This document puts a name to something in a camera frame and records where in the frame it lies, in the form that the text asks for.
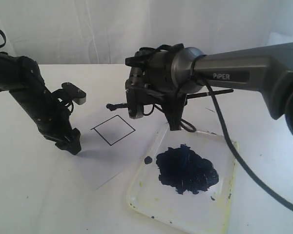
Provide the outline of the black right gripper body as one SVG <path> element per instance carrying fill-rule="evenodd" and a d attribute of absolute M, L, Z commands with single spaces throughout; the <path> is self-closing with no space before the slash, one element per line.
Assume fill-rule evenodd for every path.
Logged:
<path fill-rule="evenodd" d="M 125 65 L 142 70 L 142 79 L 153 90 L 161 93 L 174 93 L 178 85 L 172 80 L 171 66 L 174 57 L 184 49 L 182 43 L 163 44 L 157 48 L 142 47 L 133 57 L 125 59 Z"/>

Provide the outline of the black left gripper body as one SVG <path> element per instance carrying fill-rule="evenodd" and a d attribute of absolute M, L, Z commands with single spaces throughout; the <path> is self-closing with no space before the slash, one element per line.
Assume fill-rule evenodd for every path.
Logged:
<path fill-rule="evenodd" d="M 63 88 L 50 92 L 43 82 L 26 82 L 20 88 L 10 89 L 9 93 L 44 138 L 57 143 L 71 135 L 73 128 L 69 117 L 74 104 Z"/>

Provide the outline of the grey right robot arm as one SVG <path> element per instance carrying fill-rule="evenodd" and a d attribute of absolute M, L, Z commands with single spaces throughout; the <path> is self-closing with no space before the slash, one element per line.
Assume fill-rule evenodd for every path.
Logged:
<path fill-rule="evenodd" d="M 206 55 L 183 44 L 142 47 L 125 59 L 129 117 L 159 104 L 171 130 L 180 130 L 187 98 L 204 86 L 259 92 L 273 119 L 285 117 L 293 135 L 293 42 Z"/>

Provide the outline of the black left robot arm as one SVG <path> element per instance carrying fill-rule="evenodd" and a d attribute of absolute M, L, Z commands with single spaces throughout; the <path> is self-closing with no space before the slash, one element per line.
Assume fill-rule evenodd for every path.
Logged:
<path fill-rule="evenodd" d="M 3 91 L 8 91 L 24 109 L 45 139 L 73 155 L 81 151 L 81 133 L 72 128 L 69 117 L 74 104 L 85 103 L 85 91 L 65 82 L 50 92 L 33 59 L 0 53 L 0 92 Z"/>

